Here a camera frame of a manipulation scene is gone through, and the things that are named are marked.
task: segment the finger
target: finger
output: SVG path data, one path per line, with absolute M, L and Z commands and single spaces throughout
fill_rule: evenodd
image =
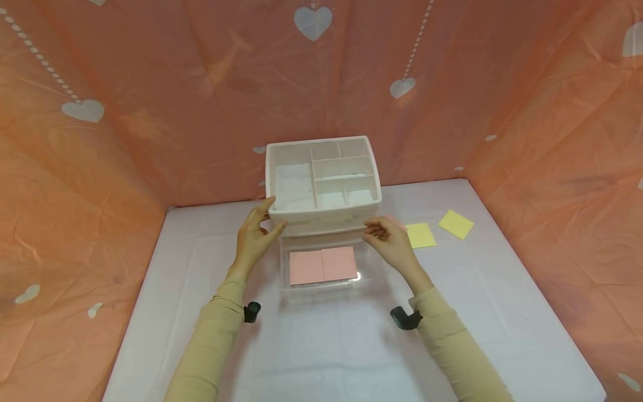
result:
M 397 230 L 402 230 L 397 225 L 395 225 L 393 222 L 389 221 L 387 217 L 385 216 L 377 216 L 370 218 L 366 222 L 364 222 L 364 225 L 366 226 L 382 226 L 388 233 L 392 233 Z
M 255 215 L 252 217 L 250 220 L 250 224 L 254 226 L 259 226 L 259 224 L 264 220 L 264 217 L 266 216 L 268 212 L 268 208 L 275 202 L 276 197 L 272 196 L 270 198 L 266 198 L 264 202 L 261 203 L 258 207 L 255 208 Z
M 284 231 L 287 225 L 288 225 L 288 222 L 286 221 L 279 222 L 279 224 L 275 226 L 275 228 L 272 229 L 272 231 L 270 231 L 270 233 L 266 235 L 266 239 L 268 239 L 270 243 L 277 240 L 277 237 L 281 235 L 281 233 Z
M 379 225 L 369 226 L 364 230 L 364 233 L 367 233 L 367 234 L 371 235 L 374 232 L 377 232 L 378 230 L 385 230 L 385 229 L 382 226 L 379 226 Z
M 382 229 L 382 230 L 377 230 L 377 231 L 375 231 L 375 232 L 373 232 L 373 233 L 368 233 L 368 234 L 370 234 L 371 236 L 375 236 L 375 237 L 382 237 L 382 236 L 386 236 L 386 235 L 388 235 L 388 234 L 387 234 L 387 232 L 386 232 L 386 230 L 384 230 L 384 229 Z
M 367 233 L 362 233 L 362 239 L 369 243 L 371 247 L 373 247 L 375 250 L 379 247 L 379 245 L 382 243 L 382 240 L 379 240 L 377 237 L 373 235 L 369 235 Z

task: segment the beige sleeve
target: beige sleeve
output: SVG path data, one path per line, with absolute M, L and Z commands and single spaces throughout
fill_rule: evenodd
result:
M 194 333 L 165 394 L 165 402 L 213 402 L 224 364 L 244 320 L 245 282 L 226 279 L 201 309 Z
M 420 311 L 422 341 L 460 402 L 513 401 L 496 369 L 437 288 L 409 303 Z

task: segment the white plastic organizer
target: white plastic organizer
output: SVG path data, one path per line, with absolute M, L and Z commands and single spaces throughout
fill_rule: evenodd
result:
M 382 202 L 368 138 L 268 144 L 266 196 L 277 196 L 272 221 L 289 223 L 284 237 L 361 228 Z
M 280 290 L 286 301 L 362 293 L 384 282 L 382 258 L 361 239 L 364 221 L 378 214 L 382 202 L 366 136 L 268 144 L 266 196 L 277 196 L 270 219 L 288 221 L 280 238 Z M 343 246 L 355 252 L 356 279 L 290 285 L 292 251 Z

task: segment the person's right hand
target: person's right hand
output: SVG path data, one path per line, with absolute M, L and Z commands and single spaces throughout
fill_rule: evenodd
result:
M 417 261 L 411 240 L 402 228 L 382 216 L 371 218 L 364 225 L 364 241 L 402 275 L 414 295 L 421 295 L 433 287 L 431 278 Z
M 369 243 L 402 276 L 420 266 L 411 247 L 411 241 L 402 228 L 383 216 L 371 218 L 364 222 L 364 225 L 366 226 L 362 235 L 364 241 Z

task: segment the sticky note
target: sticky note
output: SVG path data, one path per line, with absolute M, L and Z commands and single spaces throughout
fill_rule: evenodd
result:
M 464 216 L 449 210 L 438 225 L 447 232 L 452 233 L 455 237 L 458 237 L 460 240 L 464 240 L 473 227 L 473 222 Z
M 339 280 L 358 277 L 355 251 L 352 246 L 325 248 L 321 251 L 323 260 L 323 279 Z
M 404 229 L 405 232 L 408 232 L 408 229 L 406 228 L 406 226 L 404 226 L 402 222 L 398 221 L 396 217 L 394 217 L 393 215 L 387 215 L 386 217 L 388 218 L 389 221 L 393 222 L 396 226 Z
M 433 233 L 429 229 L 429 225 L 426 223 L 414 223 L 407 224 L 406 229 L 408 229 L 408 238 L 411 240 L 411 247 L 413 248 L 422 248 L 422 247 L 433 247 L 437 246 L 435 239 L 433 238 Z
M 290 285 L 323 282 L 322 251 L 290 253 Z

